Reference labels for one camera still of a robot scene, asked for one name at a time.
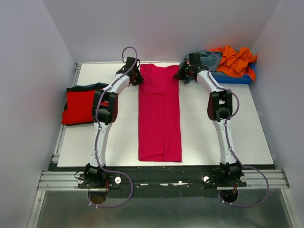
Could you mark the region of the crimson pink t-shirt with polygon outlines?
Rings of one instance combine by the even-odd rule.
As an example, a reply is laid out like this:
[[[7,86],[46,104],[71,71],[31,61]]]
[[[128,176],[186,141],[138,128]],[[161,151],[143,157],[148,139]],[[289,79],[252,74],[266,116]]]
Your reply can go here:
[[[143,64],[139,86],[138,158],[144,162],[181,162],[178,65]]]

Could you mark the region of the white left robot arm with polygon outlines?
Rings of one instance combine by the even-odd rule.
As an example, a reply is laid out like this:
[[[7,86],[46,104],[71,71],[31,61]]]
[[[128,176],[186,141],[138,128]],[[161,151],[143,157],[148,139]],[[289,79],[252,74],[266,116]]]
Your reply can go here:
[[[100,188],[107,184],[111,171],[105,169],[105,152],[110,129],[118,115],[118,96],[128,86],[143,83],[139,66],[139,59],[128,57],[125,65],[116,72],[114,80],[106,87],[95,91],[92,108],[95,128],[94,150],[84,169],[84,183],[87,186]]]

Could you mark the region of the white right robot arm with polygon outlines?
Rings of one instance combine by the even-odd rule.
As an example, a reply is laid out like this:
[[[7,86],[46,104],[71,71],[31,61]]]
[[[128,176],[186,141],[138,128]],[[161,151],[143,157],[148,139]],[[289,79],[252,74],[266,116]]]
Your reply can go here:
[[[211,69],[202,64],[199,52],[190,53],[188,56],[174,78],[185,83],[195,80],[209,93],[207,115],[214,124],[220,147],[218,180],[222,185],[229,186],[242,175],[242,165],[235,154],[231,133],[231,118],[239,110],[239,100],[237,99],[236,111],[233,111],[235,94],[215,80]]]

